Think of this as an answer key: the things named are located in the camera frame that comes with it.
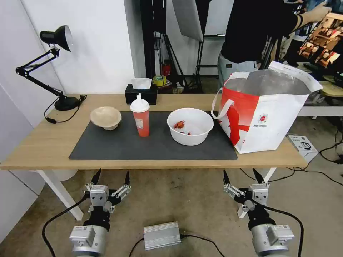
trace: white bowl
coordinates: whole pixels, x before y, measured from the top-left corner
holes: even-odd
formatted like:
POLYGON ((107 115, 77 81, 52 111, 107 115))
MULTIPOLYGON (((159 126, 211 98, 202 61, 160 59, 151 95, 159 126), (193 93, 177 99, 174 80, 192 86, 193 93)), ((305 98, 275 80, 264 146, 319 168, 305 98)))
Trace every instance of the white bowl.
POLYGON ((94 109, 90 113, 90 120, 98 127, 114 130, 121 122, 121 114, 116 108, 104 106, 94 109))
POLYGON ((167 118, 167 124, 170 128, 171 137, 176 142, 187 146, 199 145, 204 142, 214 125, 209 114, 195 108, 181 108, 173 111, 167 118), (174 125, 179 121, 185 121, 185 126, 174 128, 174 125))

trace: black desk lamp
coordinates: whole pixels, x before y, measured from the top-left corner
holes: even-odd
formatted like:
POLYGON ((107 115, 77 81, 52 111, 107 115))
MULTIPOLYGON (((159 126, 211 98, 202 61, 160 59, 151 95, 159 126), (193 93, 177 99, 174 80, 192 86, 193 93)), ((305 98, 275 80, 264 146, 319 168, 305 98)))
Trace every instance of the black desk lamp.
POLYGON ((71 52, 73 47, 73 39, 71 36, 70 29, 67 25, 60 26, 58 29, 56 29, 55 32, 52 31, 42 31, 40 34, 40 39, 47 43, 51 49, 46 52, 45 54, 37 57, 36 59, 32 60, 31 62, 18 67, 15 69, 16 73, 20 76, 32 81, 33 83, 36 83, 37 85, 41 86, 42 88, 48 90, 49 92, 53 93, 58 97, 58 100, 55 102, 55 108, 58 111, 68 111, 71 109, 74 109, 76 107, 79 107, 80 101, 79 99, 75 97, 65 96, 63 94, 63 91, 56 89, 54 87, 48 86, 41 81, 35 79, 34 77, 30 76, 30 72, 38 69, 39 67, 43 66, 44 64, 52 61, 53 59, 57 58, 59 56, 59 49, 56 47, 56 45, 59 45, 63 49, 71 52), (39 64, 33 64, 34 62, 38 61, 39 59, 45 57, 48 54, 52 54, 53 57, 50 59, 39 63, 39 64))

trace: concrete floor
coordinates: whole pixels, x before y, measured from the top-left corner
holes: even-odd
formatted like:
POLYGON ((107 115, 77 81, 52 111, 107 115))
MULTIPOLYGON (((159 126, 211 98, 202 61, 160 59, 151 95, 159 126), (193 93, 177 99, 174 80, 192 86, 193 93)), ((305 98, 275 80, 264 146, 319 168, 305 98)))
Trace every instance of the concrete floor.
MULTIPOLYGON (((335 128, 324 118, 297 118, 290 133, 306 135, 318 149, 334 143, 335 128)), ((326 153, 335 158, 335 152, 326 153)), ((308 168, 323 171, 343 182, 342 165, 317 156, 308 168)), ((75 200, 82 196, 84 184, 90 182, 95 171, 79 171, 64 186, 75 200)), ((124 182, 126 170, 105 170, 100 183, 118 188, 124 182)), ((272 179, 290 174, 277 169, 272 179)), ((248 186, 252 181, 240 170, 228 170, 232 183, 248 186)), ((117 206, 111 216, 106 256, 128 256, 135 242, 143 236, 143 227, 178 221, 181 232, 214 240, 225 256, 255 256, 247 218, 239 220, 237 204, 222 191, 222 170, 137 170, 131 171, 131 194, 117 206)), ((343 239, 343 188, 321 174, 296 172, 286 180, 270 186, 269 206, 298 216, 304 223, 303 257, 341 256, 343 239)), ((88 203, 81 209, 85 212, 88 203)), ((64 209, 63 204, 45 185, 41 195, 0 245, 0 256, 50 256, 41 238, 42 226, 49 218, 64 209)), ((299 226, 293 219, 271 213, 278 224, 289 224, 296 235, 290 244, 290 256, 297 255, 299 226)), ((67 213, 47 228, 47 237, 57 256, 72 256, 69 234, 75 225, 67 213)), ((211 256, 219 253, 208 242, 186 238, 180 245, 145 251, 141 242, 133 256, 211 256)))

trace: red and white bag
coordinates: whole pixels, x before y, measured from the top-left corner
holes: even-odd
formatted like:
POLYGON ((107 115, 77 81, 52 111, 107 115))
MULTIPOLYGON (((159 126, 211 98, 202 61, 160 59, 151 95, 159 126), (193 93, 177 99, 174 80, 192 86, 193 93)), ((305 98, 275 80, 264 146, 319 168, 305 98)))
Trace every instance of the red and white bag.
POLYGON ((272 62, 267 70, 235 72, 212 103, 212 117, 239 153, 278 148, 308 95, 322 89, 308 73, 272 62), (219 114, 213 113, 222 91, 219 114))

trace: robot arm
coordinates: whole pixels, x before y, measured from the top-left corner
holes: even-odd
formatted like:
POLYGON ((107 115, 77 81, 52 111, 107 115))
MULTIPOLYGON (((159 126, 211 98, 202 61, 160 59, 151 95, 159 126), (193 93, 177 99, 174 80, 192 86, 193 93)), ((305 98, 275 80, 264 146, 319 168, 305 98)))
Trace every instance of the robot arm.
POLYGON ((90 218, 83 226, 75 226, 69 236, 74 244, 74 256, 103 256, 106 248, 106 236, 110 230, 110 214, 115 206, 131 192, 129 172, 125 182, 118 190, 108 189, 108 186, 97 185, 101 170, 86 184, 89 191, 91 206, 88 210, 90 218))
POLYGON ((223 190, 237 203, 243 205, 248 213, 248 228, 253 236, 253 246, 258 256, 285 257, 289 251, 287 244, 294 238, 288 225, 276 225, 270 218, 264 206, 268 199, 269 183, 265 183, 262 176, 255 170, 254 174, 258 184, 249 188, 236 188, 230 184, 229 177, 224 170, 223 190))

